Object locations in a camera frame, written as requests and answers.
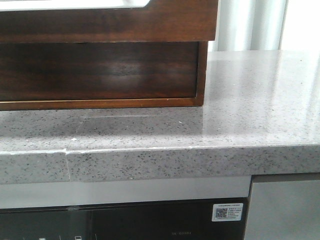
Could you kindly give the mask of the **white grey curtain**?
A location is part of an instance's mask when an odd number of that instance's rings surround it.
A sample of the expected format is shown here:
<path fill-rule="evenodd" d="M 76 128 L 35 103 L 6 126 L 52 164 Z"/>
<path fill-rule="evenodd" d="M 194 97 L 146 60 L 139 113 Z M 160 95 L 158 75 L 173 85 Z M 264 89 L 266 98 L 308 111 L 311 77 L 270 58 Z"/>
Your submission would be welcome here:
<path fill-rule="evenodd" d="M 220 0 L 215 40 L 208 50 L 277 50 L 281 45 L 286 0 Z"/>

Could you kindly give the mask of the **white QR code sticker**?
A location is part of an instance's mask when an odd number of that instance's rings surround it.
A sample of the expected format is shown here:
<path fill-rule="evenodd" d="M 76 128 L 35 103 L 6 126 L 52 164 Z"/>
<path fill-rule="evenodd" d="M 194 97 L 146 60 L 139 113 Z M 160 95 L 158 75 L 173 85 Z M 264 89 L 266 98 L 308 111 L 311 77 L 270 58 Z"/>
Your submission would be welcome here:
<path fill-rule="evenodd" d="M 214 204 L 212 222 L 234 222 L 242 219 L 243 203 Z"/>

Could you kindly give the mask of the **white organizer tray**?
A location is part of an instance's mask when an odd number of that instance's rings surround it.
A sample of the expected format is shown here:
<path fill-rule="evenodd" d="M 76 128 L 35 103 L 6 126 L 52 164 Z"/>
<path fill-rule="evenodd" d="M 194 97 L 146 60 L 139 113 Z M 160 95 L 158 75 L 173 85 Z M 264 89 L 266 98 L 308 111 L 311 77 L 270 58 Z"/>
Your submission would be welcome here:
<path fill-rule="evenodd" d="M 1 0 L 0 11 L 143 8 L 149 0 Z"/>

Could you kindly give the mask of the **grey cabinet door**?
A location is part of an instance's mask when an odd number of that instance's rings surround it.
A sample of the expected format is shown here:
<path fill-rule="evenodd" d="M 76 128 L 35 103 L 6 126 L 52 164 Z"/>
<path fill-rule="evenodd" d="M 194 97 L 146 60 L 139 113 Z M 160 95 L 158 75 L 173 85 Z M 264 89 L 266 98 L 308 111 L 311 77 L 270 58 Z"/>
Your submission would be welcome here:
<path fill-rule="evenodd" d="M 318 240 L 319 180 L 254 182 L 246 240 Z"/>

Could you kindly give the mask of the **black built-in appliance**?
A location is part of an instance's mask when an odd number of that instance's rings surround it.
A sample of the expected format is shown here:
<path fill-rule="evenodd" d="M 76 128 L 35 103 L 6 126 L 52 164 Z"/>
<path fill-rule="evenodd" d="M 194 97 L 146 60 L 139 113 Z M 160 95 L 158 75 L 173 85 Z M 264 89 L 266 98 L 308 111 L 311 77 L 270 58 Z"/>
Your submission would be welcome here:
<path fill-rule="evenodd" d="M 214 204 L 243 203 L 240 221 L 212 221 Z M 8 208 L 3 240 L 242 240 L 248 200 L 147 201 Z"/>

